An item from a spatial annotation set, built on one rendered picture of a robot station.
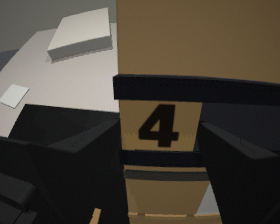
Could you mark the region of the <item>white flat rectangular strip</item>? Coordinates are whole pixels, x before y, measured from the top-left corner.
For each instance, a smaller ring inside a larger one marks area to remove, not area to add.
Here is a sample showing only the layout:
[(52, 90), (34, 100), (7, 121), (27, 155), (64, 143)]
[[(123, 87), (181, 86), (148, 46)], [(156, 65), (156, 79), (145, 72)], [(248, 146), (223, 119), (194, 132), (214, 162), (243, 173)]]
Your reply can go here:
[(0, 103), (10, 105), (10, 107), (16, 108), (22, 101), (24, 95), (30, 91), (30, 88), (22, 87), (22, 85), (11, 84), (10, 88), (4, 92), (4, 95), (0, 97)]

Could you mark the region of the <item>tan tile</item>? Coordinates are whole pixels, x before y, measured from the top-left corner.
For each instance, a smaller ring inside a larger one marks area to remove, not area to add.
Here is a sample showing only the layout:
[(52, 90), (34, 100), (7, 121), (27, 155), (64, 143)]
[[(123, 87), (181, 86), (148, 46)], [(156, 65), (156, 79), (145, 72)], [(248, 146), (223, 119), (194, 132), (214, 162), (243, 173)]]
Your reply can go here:
[(197, 103), (197, 101), (119, 101), (123, 149), (193, 151), (203, 103)]
[(100, 212), (101, 212), (101, 209), (99, 209), (99, 208), (93, 209), (91, 222), (89, 222), (89, 224), (99, 224), (99, 217), (101, 214)]

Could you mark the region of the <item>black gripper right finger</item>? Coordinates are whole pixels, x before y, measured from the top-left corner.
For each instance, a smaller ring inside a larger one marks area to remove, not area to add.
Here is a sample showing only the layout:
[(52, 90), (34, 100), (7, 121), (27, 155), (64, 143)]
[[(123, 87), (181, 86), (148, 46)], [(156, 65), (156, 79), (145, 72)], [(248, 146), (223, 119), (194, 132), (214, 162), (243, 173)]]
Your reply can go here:
[(265, 224), (280, 208), (280, 155), (205, 120), (196, 132), (222, 224)]

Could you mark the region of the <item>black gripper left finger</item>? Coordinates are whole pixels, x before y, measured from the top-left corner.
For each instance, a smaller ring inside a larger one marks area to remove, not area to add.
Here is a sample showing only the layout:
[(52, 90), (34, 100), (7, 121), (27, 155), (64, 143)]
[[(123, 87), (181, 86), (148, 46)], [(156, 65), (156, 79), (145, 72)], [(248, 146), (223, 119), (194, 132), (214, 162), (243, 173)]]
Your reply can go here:
[(60, 224), (89, 224), (120, 135), (115, 117), (52, 145), (0, 136), (0, 172), (35, 184)]

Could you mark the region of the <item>white paper ticket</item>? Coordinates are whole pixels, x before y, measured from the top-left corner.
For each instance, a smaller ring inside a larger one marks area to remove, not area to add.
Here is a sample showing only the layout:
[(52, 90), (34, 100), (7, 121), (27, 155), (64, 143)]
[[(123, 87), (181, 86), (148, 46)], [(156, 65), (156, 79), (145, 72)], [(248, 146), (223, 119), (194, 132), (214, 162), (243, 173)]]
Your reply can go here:
[(207, 190), (205, 190), (203, 201), (201, 201), (200, 208), (197, 210), (196, 214), (220, 213), (218, 210), (220, 209), (218, 209), (216, 198), (214, 198), (212, 185), (209, 183)]

